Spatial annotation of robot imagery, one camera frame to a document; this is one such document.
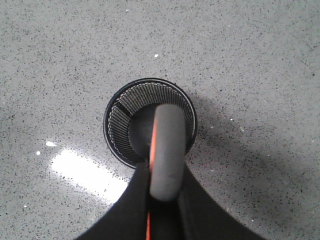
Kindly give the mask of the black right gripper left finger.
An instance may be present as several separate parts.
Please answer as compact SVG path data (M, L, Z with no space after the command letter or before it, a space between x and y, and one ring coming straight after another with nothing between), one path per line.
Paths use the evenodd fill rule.
M78 240L144 240L150 171L147 163L136 165L128 187L119 200Z

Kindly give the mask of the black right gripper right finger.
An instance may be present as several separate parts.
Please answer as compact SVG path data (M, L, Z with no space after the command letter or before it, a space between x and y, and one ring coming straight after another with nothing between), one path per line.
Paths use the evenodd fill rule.
M178 197L182 229L186 240L262 240L241 224L202 188L187 165Z

